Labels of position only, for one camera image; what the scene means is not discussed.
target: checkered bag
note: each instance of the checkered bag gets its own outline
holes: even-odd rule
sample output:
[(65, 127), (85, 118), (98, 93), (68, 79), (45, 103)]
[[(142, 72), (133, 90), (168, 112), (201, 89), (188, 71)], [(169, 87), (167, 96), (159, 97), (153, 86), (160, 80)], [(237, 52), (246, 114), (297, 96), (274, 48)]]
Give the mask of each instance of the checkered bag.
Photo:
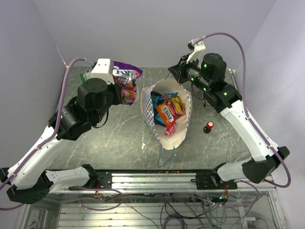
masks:
[[(177, 120), (175, 132), (171, 136), (165, 136), (166, 128), (160, 125), (155, 125), (154, 123), (153, 102), (151, 98), (152, 91), (160, 94), (178, 92), (178, 96), (185, 104), (186, 116), (183, 116)], [(152, 133), (159, 140), (163, 148), (171, 150), (177, 148), (183, 142), (186, 136), (186, 131), (189, 128), (193, 108), (192, 96), (189, 91), (185, 90), (173, 79), (163, 79), (150, 87), (145, 87), (142, 89), (140, 106), (145, 122), (150, 127)]]

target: marble tabletop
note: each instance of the marble tabletop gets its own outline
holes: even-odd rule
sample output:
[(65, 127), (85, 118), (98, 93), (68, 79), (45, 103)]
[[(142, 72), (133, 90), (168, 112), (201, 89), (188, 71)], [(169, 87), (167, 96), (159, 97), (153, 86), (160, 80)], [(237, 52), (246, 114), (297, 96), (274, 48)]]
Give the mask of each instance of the marble tabletop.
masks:
[[(138, 92), (164, 78), (167, 68), (142, 68), (143, 74), (137, 80)], [(66, 102), (77, 95), (81, 84), (80, 74), (86, 67), (74, 67), (69, 78)], [(229, 72), (226, 81), (232, 83)], [(190, 83), (183, 84), (191, 90)], [(201, 93), (194, 88), (195, 94)], [(203, 128), (208, 121), (214, 122), (211, 133)], [(112, 106), (107, 124), (92, 129), (71, 141), (53, 161), (49, 169), (72, 169), (91, 164), (95, 169), (158, 169), (157, 160), (160, 144), (143, 121), (140, 111), (140, 97), (131, 105)], [(162, 150), (160, 164), (172, 154)], [(185, 140), (175, 155), (162, 169), (204, 169), (214, 168), (223, 162), (234, 162), (249, 158), (250, 152), (234, 130), (213, 108), (204, 108), (203, 102), (193, 96), (193, 113)]]

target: purple snack bag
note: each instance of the purple snack bag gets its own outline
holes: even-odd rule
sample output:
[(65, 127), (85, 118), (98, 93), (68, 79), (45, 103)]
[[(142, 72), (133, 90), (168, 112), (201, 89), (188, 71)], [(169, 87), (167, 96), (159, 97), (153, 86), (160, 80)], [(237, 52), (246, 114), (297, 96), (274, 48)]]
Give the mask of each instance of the purple snack bag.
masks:
[(136, 79), (143, 71), (131, 64), (113, 61), (112, 75), (115, 81), (122, 86), (121, 99), (123, 104), (132, 105), (137, 96)]

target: wall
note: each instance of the wall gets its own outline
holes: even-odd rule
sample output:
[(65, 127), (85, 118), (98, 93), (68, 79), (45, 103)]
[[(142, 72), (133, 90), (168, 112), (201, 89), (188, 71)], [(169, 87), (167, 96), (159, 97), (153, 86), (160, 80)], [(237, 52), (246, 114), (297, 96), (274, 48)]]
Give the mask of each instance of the wall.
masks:
[[(33, 0), (66, 62), (83, 56), (137, 66), (168, 67), (187, 43), (225, 31), (250, 46), (275, 0)], [(207, 39), (236, 69), (240, 53), (226, 37)]]
[[(65, 66), (31, 1), (0, 1), (0, 167), (14, 165), (55, 111)], [(0, 207), (12, 207), (5, 190)], [(18, 210), (0, 212), (14, 228)]]
[[(304, 228), (304, 12), (303, 0), (277, 0), (246, 54), (248, 108), (270, 137), (290, 150), (292, 184), (278, 193), (291, 229)], [(239, 89), (241, 71), (239, 66)], [(280, 184), (287, 181), (282, 167), (273, 177)]]

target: blue string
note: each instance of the blue string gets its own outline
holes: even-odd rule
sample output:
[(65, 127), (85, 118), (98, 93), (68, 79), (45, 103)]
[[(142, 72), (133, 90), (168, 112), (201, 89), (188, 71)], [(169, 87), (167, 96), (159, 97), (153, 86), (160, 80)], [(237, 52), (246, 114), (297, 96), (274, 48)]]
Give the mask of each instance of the blue string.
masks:
[(167, 74), (167, 76), (165, 77), (165, 79), (167, 79), (167, 77), (169, 77), (169, 76), (170, 76), (170, 74), (171, 74), (171, 73), (170, 73), (170, 72), (168, 72), (168, 74)]
[(162, 168), (163, 166), (165, 166), (170, 160), (171, 158), (173, 157), (173, 155), (175, 154), (175, 147), (173, 148), (173, 152), (172, 152), (172, 155), (167, 159), (167, 161), (164, 163), (164, 165), (162, 166), (159, 166), (159, 163), (160, 163), (160, 157), (161, 157), (161, 152), (162, 152), (162, 146), (160, 148), (160, 152), (159, 152), (159, 157), (158, 157), (158, 164), (157, 164), (157, 167), (158, 168)]

